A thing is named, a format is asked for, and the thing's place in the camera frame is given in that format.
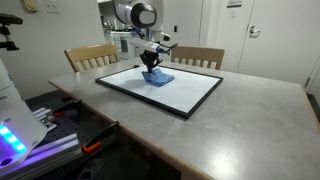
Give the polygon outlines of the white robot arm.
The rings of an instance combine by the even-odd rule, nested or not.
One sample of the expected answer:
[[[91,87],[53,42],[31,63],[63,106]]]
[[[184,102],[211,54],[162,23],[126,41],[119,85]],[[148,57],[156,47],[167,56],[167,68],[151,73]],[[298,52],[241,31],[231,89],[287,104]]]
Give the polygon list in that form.
[[[113,6],[118,20],[137,30],[139,37],[131,39],[130,43],[144,50],[140,58],[147,67],[147,72],[151,73],[161,63],[159,53],[160,42],[165,40],[165,1],[113,0]]]

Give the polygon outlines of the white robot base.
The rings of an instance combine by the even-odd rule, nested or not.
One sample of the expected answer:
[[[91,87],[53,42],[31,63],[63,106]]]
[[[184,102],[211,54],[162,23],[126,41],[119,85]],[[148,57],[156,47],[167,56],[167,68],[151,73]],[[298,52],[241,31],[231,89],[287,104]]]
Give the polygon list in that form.
[[[46,134],[0,60],[0,175],[21,164]]]

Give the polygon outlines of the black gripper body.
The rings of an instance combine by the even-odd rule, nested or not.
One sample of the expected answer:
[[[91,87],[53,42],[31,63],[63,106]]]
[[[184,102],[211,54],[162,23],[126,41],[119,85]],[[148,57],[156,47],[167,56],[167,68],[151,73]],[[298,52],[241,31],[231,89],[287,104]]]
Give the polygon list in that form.
[[[141,55],[140,58],[143,62],[144,65],[147,66],[149,70],[152,70],[156,66],[158,66],[161,62],[162,59],[159,58],[158,53],[154,53],[151,51],[145,50]]]

